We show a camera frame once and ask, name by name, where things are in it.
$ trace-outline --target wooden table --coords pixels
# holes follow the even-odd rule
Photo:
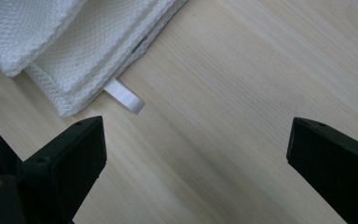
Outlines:
[[[287,164],[293,117],[358,140],[358,0],[190,0],[120,80],[60,118],[0,72],[0,134],[22,159],[102,115],[108,163],[75,223],[344,223]]]

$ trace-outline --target white tag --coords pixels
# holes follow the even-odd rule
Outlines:
[[[144,108],[145,101],[139,98],[135,93],[130,91],[126,86],[120,83],[115,78],[111,78],[106,85],[104,90],[111,94],[121,104],[126,106],[131,112],[139,114]]]

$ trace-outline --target towel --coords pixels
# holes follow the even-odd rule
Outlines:
[[[27,6],[8,8],[12,2]],[[59,115],[66,117],[87,106],[109,79],[141,57],[186,0],[48,1],[52,2],[48,6],[44,2],[0,2],[0,12],[5,12],[0,14],[0,45],[4,46],[0,46],[0,68],[11,77],[24,69]],[[39,13],[25,11],[44,7],[54,10],[44,9],[42,19]],[[44,24],[48,12],[54,19]],[[24,13],[28,16],[17,16]],[[9,25],[17,28],[9,34],[1,31]],[[12,43],[1,41],[8,36],[16,38]],[[30,39],[33,43],[19,44]]]

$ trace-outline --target table surface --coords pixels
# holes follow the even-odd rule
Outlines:
[[[358,0],[190,0],[120,80],[60,118],[0,72],[0,134],[22,159],[102,115],[108,162],[75,223],[344,223],[290,166],[293,117],[358,140]]]

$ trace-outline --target white towel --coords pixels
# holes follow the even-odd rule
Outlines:
[[[0,0],[0,68],[16,76],[68,27],[86,0]]]
[[[34,5],[43,4],[42,2],[44,1],[35,1]],[[103,90],[103,84],[109,78],[116,78],[145,53],[162,27],[185,2],[186,0],[92,0],[86,4],[81,1],[71,1],[68,4],[67,1],[64,4],[66,8],[82,6],[78,13],[74,9],[70,13],[67,10],[66,14],[63,11],[61,14],[57,13],[63,18],[57,20],[61,25],[59,27],[71,22],[69,26],[66,25],[67,29],[62,34],[56,34],[58,38],[45,37],[47,40],[52,39],[53,43],[48,43],[47,48],[37,53],[24,57],[24,50],[17,57],[21,58],[18,61],[31,62],[26,64],[25,71],[55,105],[61,116],[73,115]],[[2,56],[1,61],[7,62],[7,55]],[[14,67],[13,63],[9,64],[6,67]],[[19,72],[19,68],[23,68],[19,64],[16,69],[11,70],[4,70],[1,63],[0,67],[4,73],[13,76]]]

